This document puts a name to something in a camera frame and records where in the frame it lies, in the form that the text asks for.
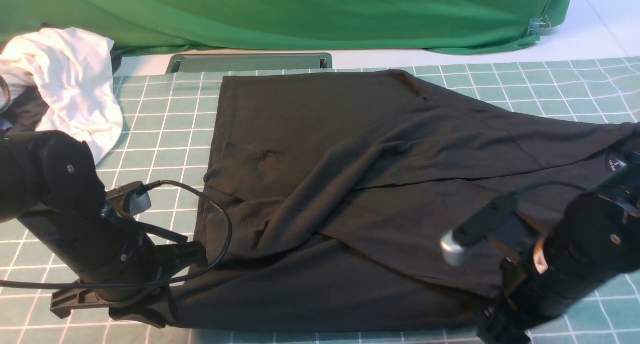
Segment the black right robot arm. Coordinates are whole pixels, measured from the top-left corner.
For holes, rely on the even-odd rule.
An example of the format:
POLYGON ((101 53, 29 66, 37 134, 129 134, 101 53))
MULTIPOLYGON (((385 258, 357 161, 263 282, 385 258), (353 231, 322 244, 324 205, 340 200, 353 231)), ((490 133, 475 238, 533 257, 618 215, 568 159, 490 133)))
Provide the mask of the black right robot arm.
POLYGON ((535 230, 512 209, 489 241, 503 253, 502 292, 480 315, 485 344, 529 344, 527 331, 564 315, 615 277, 639 269, 639 151, 572 199, 558 223, 535 230))

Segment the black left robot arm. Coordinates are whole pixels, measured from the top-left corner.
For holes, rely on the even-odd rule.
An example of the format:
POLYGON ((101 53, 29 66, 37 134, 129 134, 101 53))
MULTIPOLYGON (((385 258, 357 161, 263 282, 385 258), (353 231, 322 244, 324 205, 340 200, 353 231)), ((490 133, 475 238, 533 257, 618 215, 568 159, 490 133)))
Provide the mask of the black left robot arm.
POLYGON ((107 308, 115 321, 176 325, 169 280, 206 266, 202 244, 137 222, 149 190, 137 181, 107 191, 85 142, 56 130, 1 138, 1 220, 17 219, 77 275, 48 285, 51 312, 107 308))

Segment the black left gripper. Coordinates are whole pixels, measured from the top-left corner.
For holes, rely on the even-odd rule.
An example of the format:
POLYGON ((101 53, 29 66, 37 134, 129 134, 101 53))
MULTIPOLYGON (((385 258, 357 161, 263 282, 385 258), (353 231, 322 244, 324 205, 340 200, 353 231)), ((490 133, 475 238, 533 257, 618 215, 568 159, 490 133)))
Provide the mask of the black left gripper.
MULTIPOLYGON (((30 212, 18 218, 80 278, 83 284, 142 284, 161 275, 177 275, 208 264, 198 240, 155 246, 137 230, 106 219, 77 214, 30 212)), ((75 310, 107 308, 114 321, 135 321, 156 328, 174 325, 177 308, 169 285, 135 289, 62 289, 51 296, 50 311, 60 319, 75 310)))

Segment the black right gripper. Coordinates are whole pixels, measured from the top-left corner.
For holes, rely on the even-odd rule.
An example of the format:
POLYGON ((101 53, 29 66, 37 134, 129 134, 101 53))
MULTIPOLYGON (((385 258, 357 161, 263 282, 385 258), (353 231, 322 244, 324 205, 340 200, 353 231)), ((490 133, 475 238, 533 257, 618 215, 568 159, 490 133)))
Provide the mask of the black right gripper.
POLYGON ((556 319, 608 282, 607 248, 605 229, 562 221, 507 271, 500 305, 478 315, 478 339, 484 344, 530 344, 522 325, 556 319))

